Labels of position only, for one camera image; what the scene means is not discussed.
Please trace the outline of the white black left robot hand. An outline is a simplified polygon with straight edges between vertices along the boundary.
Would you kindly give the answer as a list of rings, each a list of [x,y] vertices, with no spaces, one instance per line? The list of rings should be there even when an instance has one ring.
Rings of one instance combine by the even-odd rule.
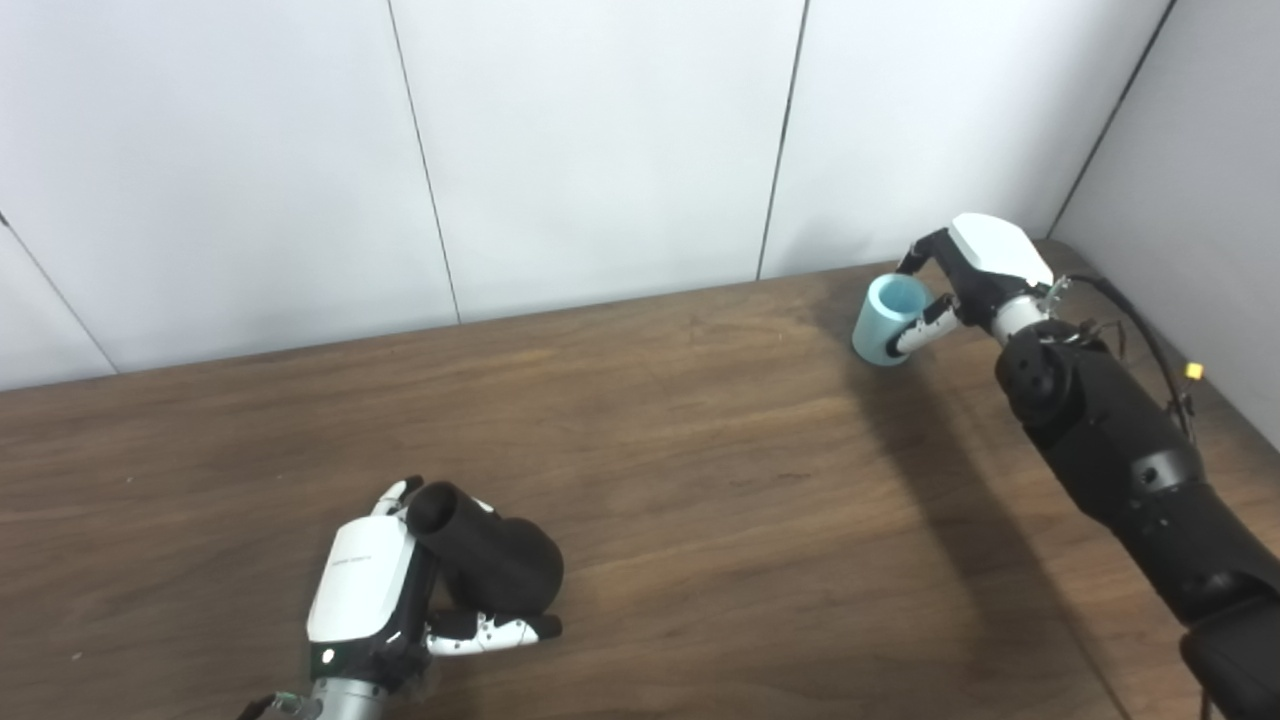
[[[340,527],[311,603],[310,675],[389,694],[430,662],[556,639],[559,546],[448,480],[410,477]]]

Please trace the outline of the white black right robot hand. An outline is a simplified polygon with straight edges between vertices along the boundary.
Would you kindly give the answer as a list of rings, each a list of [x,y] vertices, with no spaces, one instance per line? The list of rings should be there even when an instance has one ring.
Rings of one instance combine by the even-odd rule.
[[[1055,275],[1023,228],[980,213],[963,213],[947,227],[915,241],[895,269],[914,277],[933,261],[950,291],[931,301],[884,351],[906,357],[956,331],[978,327],[1000,346],[1020,331],[1048,319],[1044,297]]]

